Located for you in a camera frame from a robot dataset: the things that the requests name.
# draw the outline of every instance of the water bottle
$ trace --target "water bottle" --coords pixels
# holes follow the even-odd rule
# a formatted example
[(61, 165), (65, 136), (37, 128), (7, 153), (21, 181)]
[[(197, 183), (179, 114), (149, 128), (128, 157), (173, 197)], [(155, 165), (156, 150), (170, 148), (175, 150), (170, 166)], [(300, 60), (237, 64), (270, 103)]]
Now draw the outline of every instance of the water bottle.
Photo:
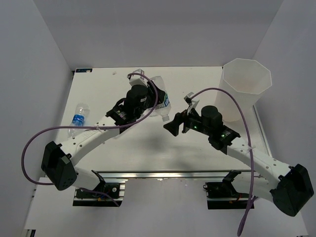
[(70, 126), (73, 126), (74, 128), (68, 129), (68, 137), (75, 137), (79, 133), (82, 132), (82, 129), (78, 129), (76, 127), (83, 126), (84, 119), (87, 118), (89, 112), (90, 110), (87, 104), (84, 104), (84, 103), (77, 104), (74, 118), (70, 124)]
[(170, 101), (168, 98), (168, 94), (167, 91), (165, 89), (164, 83), (163, 83), (163, 79), (161, 76), (156, 76), (151, 78), (151, 80), (153, 81), (153, 83), (155, 83), (155, 85), (160, 89), (163, 90), (166, 94), (164, 96), (164, 100), (161, 104), (157, 105), (155, 108), (155, 113), (157, 115), (162, 116), (162, 121), (166, 122), (169, 121), (169, 112), (171, 110), (171, 105), (170, 105)]

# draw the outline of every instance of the gray wall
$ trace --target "gray wall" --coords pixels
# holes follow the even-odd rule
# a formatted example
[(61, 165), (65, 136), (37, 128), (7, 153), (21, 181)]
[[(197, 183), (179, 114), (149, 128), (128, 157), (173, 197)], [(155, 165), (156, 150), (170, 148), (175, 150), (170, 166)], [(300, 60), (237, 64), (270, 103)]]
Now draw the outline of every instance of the gray wall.
[[(18, 237), (34, 189), (22, 175), (22, 149), (37, 131), (59, 123), (71, 71), (32, 0), (2, 1), (0, 32), (0, 235)], [(27, 153), (33, 178), (52, 138), (42, 136)]]
[(252, 58), (282, 0), (35, 0), (76, 67), (218, 66)]
[[(316, 2), (285, 0), (254, 59), (268, 67), (273, 86), (258, 102), (273, 155), (304, 165), (316, 189)], [(316, 237), (316, 198), (303, 208)]]

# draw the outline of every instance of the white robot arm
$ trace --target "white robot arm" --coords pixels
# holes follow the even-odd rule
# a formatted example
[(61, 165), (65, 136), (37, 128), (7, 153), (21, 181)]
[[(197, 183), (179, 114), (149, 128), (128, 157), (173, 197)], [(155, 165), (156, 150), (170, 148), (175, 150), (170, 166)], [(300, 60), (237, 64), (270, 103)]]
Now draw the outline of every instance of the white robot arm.
[[(201, 116), (195, 110), (198, 101), (184, 99), (189, 108), (177, 113), (173, 121), (163, 127), (172, 135), (194, 130), (208, 136), (210, 144), (224, 154), (236, 158), (250, 166), (250, 149), (253, 152), (254, 170), (260, 174), (254, 178), (253, 195), (273, 202), (283, 213), (295, 216), (314, 195), (307, 169), (300, 164), (295, 167), (278, 161), (255, 148), (250, 148), (240, 135), (223, 124), (222, 115), (214, 106), (205, 106)], [(231, 171), (220, 185), (207, 183), (209, 198), (231, 197), (246, 194), (250, 189), (250, 173)]]
[(114, 107), (99, 120), (97, 130), (86, 130), (76, 137), (60, 144), (54, 141), (45, 146), (41, 168), (58, 190), (76, 186), (94, 191), (103, 191), (104, 180), (93, 170), (76, 167), (78, 162), (90, 151), (110, 138), (122, 134), (131, 127), (146, 109), (163, 102), (165, 92), (151, 81), (146, 83), (141, 71), (138, 76), (129, 78), (132, 88), (126, 98), (120, 99)]

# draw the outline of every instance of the white table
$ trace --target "white table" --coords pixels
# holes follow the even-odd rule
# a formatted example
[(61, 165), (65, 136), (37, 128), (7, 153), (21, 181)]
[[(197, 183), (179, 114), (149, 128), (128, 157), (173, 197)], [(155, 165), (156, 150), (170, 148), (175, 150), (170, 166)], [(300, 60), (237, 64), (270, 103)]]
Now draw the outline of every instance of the white table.
[[(75, 73), (62, 125), (69, 125), (78, 103), (89, 105), (91, 112), (86, 125), (95, 124), (130, 89), (126, 75), (137, 68), (97, 68), (90, 73)], [(163, 67), (143, 68), (148, 77), (162, 76), (171, 103), (170, 119), (177, 112), (187, 108), (184, 96), (189, 92), (207, 87), (217, 87), (221, 77), (221, 67)], [(216, 91), (208, 91), (199, 96), (197, 111), (205, 105), (212, 105)], [(245, 117), (251, 133), (252, 143), (262, 151), (265, 144), (253, 110)], [(98, 171), (197, 171), (231, 170), (249, 167), (242, 162), (216, 151), (207, 137), (189, 131), (173, 137), (163, 129), (160, 116), (149, 117), (142, 123), (128, 129), (122, 136), (111, 139), (83, 158), (78, 167)], [(228, 123), (227, 126), (246, 137), (242, 121)], [(67, 139), (67, 131), (58, 133), (57, 142)]]
[[(93, 125), (110, 110), (115, 102), (130, 89), (126, 75), (137, 68), (102, 68), (91, 73), (75, 73), (62, 124), (68, 125), (78, 103), (90, 106), (86, 125)], [(187, 104), (183, 97), (206, 87), (217, 87), (221, 67), (143, 68), (149, 77), (162, 76), (172, 110), (183, 111)], [(212, 105), (216, 92), (206, 92), (197, 111)], [(252, 143), (267, 151), (261, 128), (254, 113), (245, 114)], [(249, 171), (249, 167), (236, 159), (214, 150), (207, 137), (188, 132), (173, 137), (163, 129), (161, 117), (149, 117), (128, 129), (123, 136), (106, 142), (89, 153), (80, 167), (108, 171), (105, 177), (142, 177), (137, 171), (147, 171), (144, 177), (182, 177), (181, 179), (134, 179), (126, 182), (125, 195), (120, 208), (72, 206), (74, 187), (59, 192), (55, 187), (37, 188), (26, 229), (36, 229), (35, 237), (204, 237), (236, 236), (244, 210), (207, 210), (206, 194), (201, 188), (205, 178), (202, 172), (225, 175), (228, 170)], [(245, 137), (241, 121), (227, 126)], [(67, 139), (67, 131), (58, 133), (57, 142)], [(179, 171), (192, 171), (191, 179)], [(280, 212), (274, 204), (260, 199), (248, 216), (243, 237), (306, 235), (301, 214), (292, 218)]]

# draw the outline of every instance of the bottle cap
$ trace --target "bottle cap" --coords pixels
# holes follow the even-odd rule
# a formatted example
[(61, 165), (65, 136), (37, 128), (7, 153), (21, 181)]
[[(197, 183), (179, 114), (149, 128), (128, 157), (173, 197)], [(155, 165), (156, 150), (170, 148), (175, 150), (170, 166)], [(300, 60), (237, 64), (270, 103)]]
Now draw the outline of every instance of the bottle cap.
[(169, 116), (168, 115), (163, 116), (162, 121), (164, 121), (164, 122), (169, 121)]

